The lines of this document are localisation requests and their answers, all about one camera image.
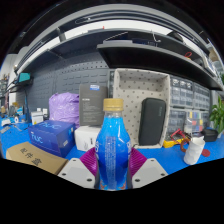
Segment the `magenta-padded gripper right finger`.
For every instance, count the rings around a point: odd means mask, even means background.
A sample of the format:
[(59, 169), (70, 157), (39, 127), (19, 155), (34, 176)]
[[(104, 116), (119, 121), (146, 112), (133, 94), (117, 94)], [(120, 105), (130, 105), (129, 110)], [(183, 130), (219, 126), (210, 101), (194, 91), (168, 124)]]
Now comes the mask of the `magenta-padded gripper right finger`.
[(128, 162), (129, 189), (141, 188), (167, 175), (168, 173), (155, 158), (147, 159), (137, 149), (131, 149)]

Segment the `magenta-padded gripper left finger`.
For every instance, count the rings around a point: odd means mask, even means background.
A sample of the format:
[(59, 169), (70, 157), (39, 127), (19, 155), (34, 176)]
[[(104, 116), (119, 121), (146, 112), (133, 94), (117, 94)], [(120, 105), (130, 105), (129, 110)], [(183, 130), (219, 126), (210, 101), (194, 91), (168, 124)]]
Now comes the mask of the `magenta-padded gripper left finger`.
[(81, 187), (97, 189), (99, 170), (95, 149), (91, 148), (80, 158), (72, 158), (58, 176)]

